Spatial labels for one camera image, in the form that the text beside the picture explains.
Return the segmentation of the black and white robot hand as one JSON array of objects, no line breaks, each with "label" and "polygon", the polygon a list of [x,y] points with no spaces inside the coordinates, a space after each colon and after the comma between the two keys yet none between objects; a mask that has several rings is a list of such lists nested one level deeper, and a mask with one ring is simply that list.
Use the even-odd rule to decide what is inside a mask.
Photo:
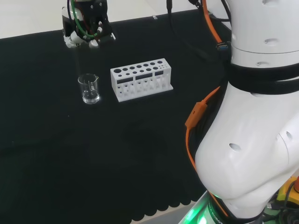
[{"label": "black and white robot hand", "polygon": [[68,48],[98,48],[116,37],[108,20],[106,0],[68,0],[62,8],[64,42]]}]

